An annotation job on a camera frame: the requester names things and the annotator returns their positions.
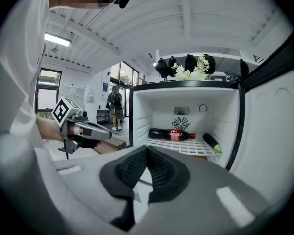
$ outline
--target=white flowers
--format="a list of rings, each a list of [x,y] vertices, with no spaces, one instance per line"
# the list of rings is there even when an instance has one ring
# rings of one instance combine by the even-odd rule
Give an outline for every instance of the white flowers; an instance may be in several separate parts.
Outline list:
[[[207,74],[205,73],[209,69],[209,62],[204,56],[198,58],[197,66],[194,67],[194,71],[190,73],[189,70],[185,70],[183,66],[178,66],[177,63],[173,66],[176,69],[175,78],[177,81],[187,80],[205,80]]]

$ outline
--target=person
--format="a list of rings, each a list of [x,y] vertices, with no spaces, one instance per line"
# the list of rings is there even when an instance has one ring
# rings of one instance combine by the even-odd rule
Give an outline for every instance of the person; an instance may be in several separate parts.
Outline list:
[[[25,138],[34,148],[42,139],[63,141],[56,121],[33,110],[34,92],[51,9],[101,8],[113,0],[19,0],[0,29],[0,131]]]
[[[120,99],[120,105],[122,105],[122,96],[118,92],[118,88],[116,86],[112,87],[112,92],[108,96],[108,102],[110,103],[110,118],[112,118],[113,127],[112,130],[122,130],[122,127],[120,126],[120,119],[116,118],[115,115],[115,98],[118,97]]]

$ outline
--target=black bag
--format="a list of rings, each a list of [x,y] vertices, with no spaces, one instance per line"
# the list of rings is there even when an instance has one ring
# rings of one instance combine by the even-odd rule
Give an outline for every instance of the black bag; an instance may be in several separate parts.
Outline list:
[[[114,96],[113,98],[113,105],[115,108],[120,108],[121,107],[121,100],[120,100],[120,97],[119,97],[119,93],[117,93],[116,95],[114,95],[112,93],[112,95]]]

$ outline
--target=fluorescent light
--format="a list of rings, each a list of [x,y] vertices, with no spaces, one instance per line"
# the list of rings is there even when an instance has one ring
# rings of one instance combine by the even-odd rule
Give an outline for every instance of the fluorescent light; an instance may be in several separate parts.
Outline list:
[[[44,85],[56,85],[55,83],[50,83],[50,82],[39,82],[39,84],[44,84]]]
[[[65,40],[64,38],[60,38],[60,37],[53,36],[51,34],[46,34],[46,33],[45,33],[45,40],[51,41],[60,45],[64,45],[66,47],[69,46],[70,44],[70,41]]]

